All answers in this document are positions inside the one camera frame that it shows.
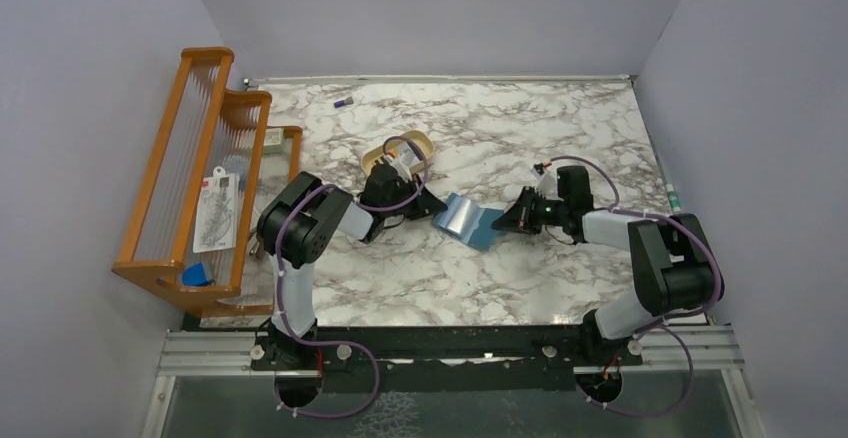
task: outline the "blue object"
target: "blue object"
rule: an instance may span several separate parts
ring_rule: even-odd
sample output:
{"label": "blue object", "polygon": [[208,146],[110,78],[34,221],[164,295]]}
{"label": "blue object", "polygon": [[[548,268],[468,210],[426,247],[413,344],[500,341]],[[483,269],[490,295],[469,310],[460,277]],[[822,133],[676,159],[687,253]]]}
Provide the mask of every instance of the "blue object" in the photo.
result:
{"label": "blue object", "polygon": [[451,193],[445,204],[448,209],[433,217],[433,226],[474,249],[487,251],[504,233],[492,229],[492,222],[503,215],[503,210],[482,208],[456,193]]}
{"label": "blue object", "polygon": [[339,100],[339,101],[337,101],[337,102],[333,103],[333,107],[334,107],[334,108],[341,108],[341,107],[343,107],[343,106],[346,106],[346,105],[352,105],[352,104],[353,104],[353,97],[352,97],[352,96],[348,96],[348,97],[347,97],[347,98],[345,98],[344,100]]}
{"label": "blue object", "polygon": [[182,278],[186,286],[206,286],[212,282],[212,273],[206,263],[201,262],[186,268]]}

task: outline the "purple cable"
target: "purple cable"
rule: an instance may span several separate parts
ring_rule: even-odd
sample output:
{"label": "purple cable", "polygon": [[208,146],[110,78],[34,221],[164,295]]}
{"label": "purple cable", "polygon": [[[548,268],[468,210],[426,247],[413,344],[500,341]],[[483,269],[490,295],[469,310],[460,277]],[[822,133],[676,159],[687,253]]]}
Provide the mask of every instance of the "purple cable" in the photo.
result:
{"label": "purple cable", "polygon": [[714,287],[713,287],[713,293],[710,296],[709,301],[707,301],[707,303],[704,304],[704,306],[702,306],[701,308],[698,308],[697,310],[689,311],[689,312],[683,312],[683,313],[669,314],[669,315],[666,315],[665,317],[657,318],[657,320],[655,320],[655,321],[653,321],[653,322],[651,322],[651,323],[649,323],[649,324],[647,324],[647,325],[636,330],[636,333],[639,334],[636,337],[636,340],[638,341],[639,339],[641,339],[645,335],[645,333],[651,331],[654,328],[659,327],[662,330],[664,330],[665,332],[669,333],[672,337],[674,337],[674,339],[677,340],[678,343],[680,343],[680,346],[683,347],[683,352],[686,354],[686,361],[689,363],[689,380],[686,382],[686,390],[683,392],[683,395],[681,395],[681,397],[670,407],[666,408],[665,410],[655,411],[655,412],[642,412],[642,411],[627,410],[627,409],[624,409],[624,408],[619,408],[615,405],[610,405],[610,404],[607,404],[607,403],[600,403],[600,402],[598,402],[598,401],[596,401],[592,398],[589,398],[589,396],[586,395],[586,397],[588,398],[588,401],[590,403],[597,405],[597,406],[600,406],[600,407],[604,408],[604,410],[609,410],[609,411],[612,411],[613,413],[618,413],[618,414],[624,415],[624,416],[647,418],[647,417],[665,416],[669,413],[674,413],[681,406],[683,406],[684,403],[686,403],[686,400],[689,399],[689,395],[691,394],[692,387],[694,386],[694,383],[695,383],[695,367],[694,367],[694,364],[692,363],[692,355],[689,353],[689,348],[686,346],[686,343],[684,343],[683,340],[675,332],[671,331],[665,325],[662,325],[662,322],[663,322],[664,318],[668,319],[668,318],[680,318],[680,317],[700,315],[702,313],[706,313],[713,306],[715,306],[716,302],[718,302],[719,295],[721,295],[721,273],[718,270],[718,263],[716,262],[716,259],[713,256],[712,252],[709,250],[709,248],[707,248],[707,246],[701,240],[699,240],[698,237],[696,237],[694,233],[689,231],[685,226],[681,225],[680,223],[670,219],[667,216],[659,215],[659,214],[656,214],[656,213],[640,213],[638,211],[622,210],[622,209],[618,208],[618,204],[621,201],[621,195],[618,193],[618,188],[616,188],[615,183],[613,183],[613,181],[612,181],[612,178],[610,178],[610,176],[604,170],[602,170],[600,166],[592,163],[591,161],[589,161],[585,158],[581,158],[579,156],[570,156],[570,155],[563,155],[563,156],[557,156],[556,158],[551,158],[550,162],[553,163],[554,161],[558,161],[558,160],[579,161],[580,163],[585,163],[585,164],[591,166],[592,168],[595,169],[595,171],[597,171],[598,173],[601,174],[601,176],[604,178],[604,180],[606,180],[606,182],[610,185],[610,188],[612,188],[612,193],[615,196],[613,204],[610,205],[607,208],[610,213],[615,213],[615,214],[618,214],[618,215],[625,215],[625,216],[635,216],[635,217],[638,217],[638,218],[646,218],[646,219],[650,218],[652,220],[659,220],[659,221],[662,221],[663,223],[668,223],[669,225],[673,226],[677,231],[679,231],[680,233],[685,235],[686,238],[689,238],[689,240],[691,240],[693,243],[695,243],[695,246],[697,246],[704,253],[704,255],[707,257],[707,262],[709,262],[709,264],[710,264],[710,271],[712,271],[712,273],[713,273],[714,282],[715,282]]}
{"label": "purple cable", "polygon": [[388,145],[389,142],[391,142],[392,140],[405,141],[406,144],[408,144],[409,147],[412,148],[412,152],[415,153],[415,155],[418,157],[418,159],[421,160],[424,163],[424,178],[421,180],[421,183],[419,183],[419,185],[418,185],[418,189],[415,190],[415,193],[413,193],[412,196],[401,201],[400,203],[398,203],[396,205],[392,205],[392,206],[368,206],[368,205],[363,205],[362,203],[357,202],[356,203],[357,206],[359,206],[360,208],[362,208],[365,211],[386,212],[386,211],[395,211],[395,210],[399,210],[399,209],[403,208],[404,206],[412,203],[413,201],[415,201],[416,198],[418,198],[418,195],[420,195],[421,192],[424,191],[424,185],[427,184],[427,180],[430,177],[430,163],[427,162],[427,156],[424,155],[424,152],[421,151],[421,148],[419,148],[418,145],[416,145],[414,141],[410,140],[409,138],[407,138],[405,136],[390,136],[388,139],[386,139],[386,141],[383,142],[383,154],[384,155],[388,154],[388,151],[386,150],[386,145]]}
{"label": "purple cable", "polygon": [[304,346],[312,346],[312,347],[316,347],[316,348],[324,347],[324,346],[346,345],[346,346],[349,346],[351,348],[356,348],[356,349],[362,351],[363,353],[365,353],[365,355],[368,357],[368,359],[371,360],[371,364],[374,366],[374,388],[371,390],[371,394],[368,396],[368,399],[365,400],[365,403],[359,405],[358,407],[354,408],[353,410],[346,411],[344,413],[319,413],[319,412],[314,412],[314,411],[300,411],[297,407],[291,408],[288,405],[286,405],[285,403],[283,403],[283,400],[280,398],[280,394],[279,394],[279,391],[277,390],[277,385],[276,385],[276,382],[275,382],[274,383],[274,398],[277,399],[277,403],[279,404],[280,408],[292,412],[295,417],[297,417],[297,415],[303,415],[303,416],[309,416],[309,417],[312,417],[312,418],[327,418],[327,419],[347,418],[349,416],[353,416],[353,415],[365,410],[366,408],[368,408],[368,406],[371,405],[371,403],[374,402],[374,399],[377,398],[377,392],[380,389],[380,366],[379,366],[379,364],[377,364],[377,358],[374,357],[374,354],[371,353],[371,351],[368,350],[368,348],[365,348],[364,346],[360,345],[359,343],[354,343],[352,341],[306,341],[306,340],[302,339],[301,337],[297,336],[297,334],[294,332],[294,330],[291,327],[291,324],[289,324],[289,319],[286,317],[286,310],[283,308],[283,306],[284,306],[283,303],[285,303],[283,301],[283,278],[285,278],[285,273],[286,273],[285,262],[283,261],[283,257],[282,257],[283,235],[286,234],[286,230],[289,228],[289,225],[294,220],[294,217],[297,216],[298,213],[300,213],[300,211],[306,206],[307,203],[309,203],[310,200],[312,200],[316,196],[320,195],[321,193],[323,193],[323,192],[325,192],[329,189],[335,188],[335,187],[336,187],[336,185],[328,183],[328,184],[325,184],[325,185],[321,185],[318,188],[312,190],[309,194],[306,195],[306,197],[303,198],[303,200],[300,201],[300,203],[298,203],[292,209],[292,211],[289,213],[289,216],[287,216],[286,220],[283,222],[283,226],[280,227],[280,232],[277,233],[277,240],[274,244],[274,251],[277,254],[277,263],[279,264],[279,267],[280,267],[280,276],[277,277],[277,284],[275,286],[277,304],[279,305],[279,308],[280,308],[280,318],[282,318],[283,326],[285,326],[289,337],[291,337],[291,339],[293,339],[295,342],[297,342],[301,345],[304,345]]}
{"label": "purple cable", "polygon": [[683,353],[686,354],[686,361],[689,364],[689,379],[686,381],[686,389],[683,390],[683,394],[680,395],[680,398],[676,402],[674,402],[673,405],[669,406],[664,410],[636,411],[628,410],[627,408],[621,408],[609,403],[601,403],[595,400],[594,398],[589,397],[589,395],[587,395],[586,392],[578,386],[577,389],[580,390],[581,393],[586,395],[587,402],[599,408],[603,408],[604,411],[611,411],[613,413],[618,413],[619,415],[629,416],[632,418],[658,418],[661,416],[669,415],[680,409],[680,407],[682,407],[683,404],[686,403],[686,400],[689,399],[689,395],[692,393],[692,388],[695,386],[695,364],[692,362],[692,354],[689,353],[689,347],[686,346],[686,343],[683,342],[683,339],[680,338],[677,333],[671,331],[671,329],[665,325],[658,325],[657,328],[662,329],[663,331],[671,335],[675,340],[677,340],[677,342],[680,343],[680,346],[683,347]]}

